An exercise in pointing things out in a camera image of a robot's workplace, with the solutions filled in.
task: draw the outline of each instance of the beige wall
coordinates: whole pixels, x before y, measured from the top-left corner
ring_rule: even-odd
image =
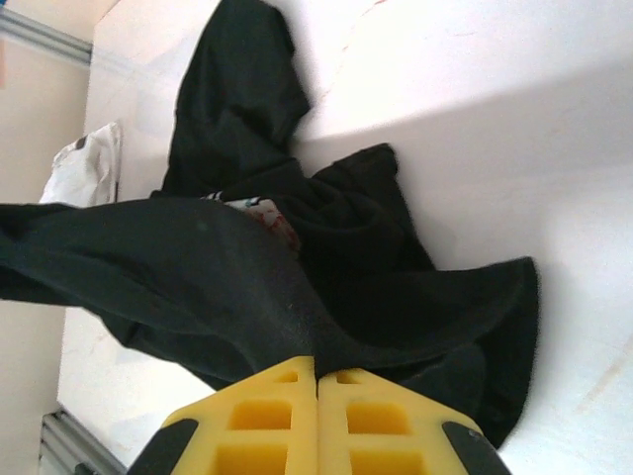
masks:
[[[5,40],[0,202],[36,202],[57,151],[82,135],[88,69]],[[0,473],[35,474],[56,408],[63,310],[0,302]]]
[[[97,22],[119,0],[10,0],[7,8],[76,38],[92,41]]]

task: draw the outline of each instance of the white fabric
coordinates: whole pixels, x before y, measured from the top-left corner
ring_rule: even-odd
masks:
[[[121,127],[111,123],[65,146],[52,161],[40,203],[86,208],[114,203],[121,164]]]

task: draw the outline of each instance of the white table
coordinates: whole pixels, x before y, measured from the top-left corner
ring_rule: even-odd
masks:
[[[86,131],[120,120],[121,197],[160,185],[180,79],[217,1],[121,0],[98,25]],[[542,335],[515,475],[633,466],[633,7],[628,0],[284,0],[316,104],[307,172],[390,142],[445,269],[533,255]],[[130,463],[211,391],[68,312],[60,402]]]

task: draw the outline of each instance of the crumpled black fabric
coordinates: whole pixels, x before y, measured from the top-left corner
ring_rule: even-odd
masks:
[[[84,307],[122,344],[216,389],[299,354],[317,376],[370,369],[471,416],[499,446],[529,386],[534,263],[436,271],[387,144],[306,178],[288,152],[308,110],[293,51],[276,9],[223,0],[183,79],[161,199],[0,206],[0,296]],[[220,191],[272,199],[299,260],[199,199]]]

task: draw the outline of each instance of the yellow plastic part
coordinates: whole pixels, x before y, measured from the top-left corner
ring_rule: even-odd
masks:
[[[199,422],[172,475],[468,475],[442,430],[475,423],[363,370],[297,357],[168,418]]]

